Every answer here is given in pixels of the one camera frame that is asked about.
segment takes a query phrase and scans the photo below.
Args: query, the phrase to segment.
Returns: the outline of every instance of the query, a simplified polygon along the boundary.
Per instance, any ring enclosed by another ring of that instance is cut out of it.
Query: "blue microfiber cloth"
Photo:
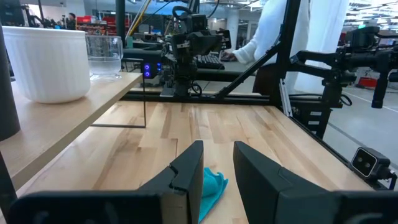
[[[228,179],[224,180],[224,175],[220,172],[212,173],[209,167],[205,167],[203,175],[203,192],[200,203],[199,222],[209,213],[224,193],[228,184]]]

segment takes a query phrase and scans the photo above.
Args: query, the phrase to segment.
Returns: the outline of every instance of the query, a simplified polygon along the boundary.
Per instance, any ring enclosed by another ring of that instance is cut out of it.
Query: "keyboard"
[[[197,56],[197,67],[198,68],[209,68],[224,70],[225,67],[223,63],[218,59],[218,57],[212,55],[198,55]]]

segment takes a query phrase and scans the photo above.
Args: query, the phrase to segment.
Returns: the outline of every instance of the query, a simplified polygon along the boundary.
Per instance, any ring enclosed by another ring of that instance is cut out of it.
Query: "wooden shelf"
[[[12,83],[21,130],[0,142],[0,151],[16,189],[24,185],[79,134],[115,104],[141,73],[120,73],[115,82],[91,83],[85,97],[63,104],[34,103]]]

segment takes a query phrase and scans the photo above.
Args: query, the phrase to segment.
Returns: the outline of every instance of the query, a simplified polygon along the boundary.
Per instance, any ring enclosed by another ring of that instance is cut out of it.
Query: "white ceramic pot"
[[[90,89],[83,31],[3,27],[19,91],[39,103],[64,103]]]

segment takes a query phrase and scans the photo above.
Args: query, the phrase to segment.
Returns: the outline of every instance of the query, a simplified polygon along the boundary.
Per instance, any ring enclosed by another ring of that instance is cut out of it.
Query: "wooden table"
[[[328,190],[370,190],[338,159],[272,106],[147,103],[147,128],[90,127],[28,181],[39,190],[131,190],[158,174],[196,139],[205,166],[229,184],[204,223],[247,223],[236,185],[233,142],[243,141]],[[140,102],[119,101],[99,123],[140,124]]]
[[[115,82],[91,83],[85,97],[63,104],[34,103],[12,83],[21,130],[0,142],[12,182],[19,189],[89,125],[141,80],[140,73],[121,73]]]

